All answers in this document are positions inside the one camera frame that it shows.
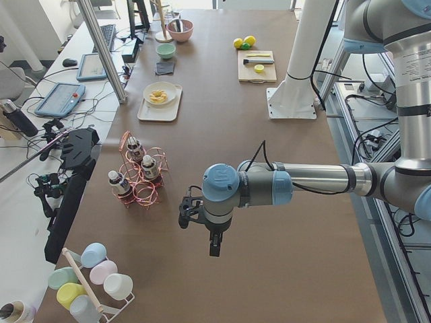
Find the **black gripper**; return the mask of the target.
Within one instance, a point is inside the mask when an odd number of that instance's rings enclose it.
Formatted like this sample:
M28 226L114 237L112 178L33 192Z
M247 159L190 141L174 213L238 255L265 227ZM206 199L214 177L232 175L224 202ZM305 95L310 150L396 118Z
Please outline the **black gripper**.
M210 232L209 255L217 257L220 255L222 237L225 229L214 225L210 225L207 228Z

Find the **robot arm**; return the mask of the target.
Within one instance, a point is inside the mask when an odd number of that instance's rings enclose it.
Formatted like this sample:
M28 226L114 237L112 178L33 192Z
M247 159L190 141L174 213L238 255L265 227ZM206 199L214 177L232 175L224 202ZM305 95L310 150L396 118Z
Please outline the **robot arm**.
M430 218L430 2L350 1L344 39L350 52L384 49L393 55L400 158L353 166L250 160L237 168L209 167L199 217L210 232L211 256L220 253L235 207L286 204L296 189L371 196Z

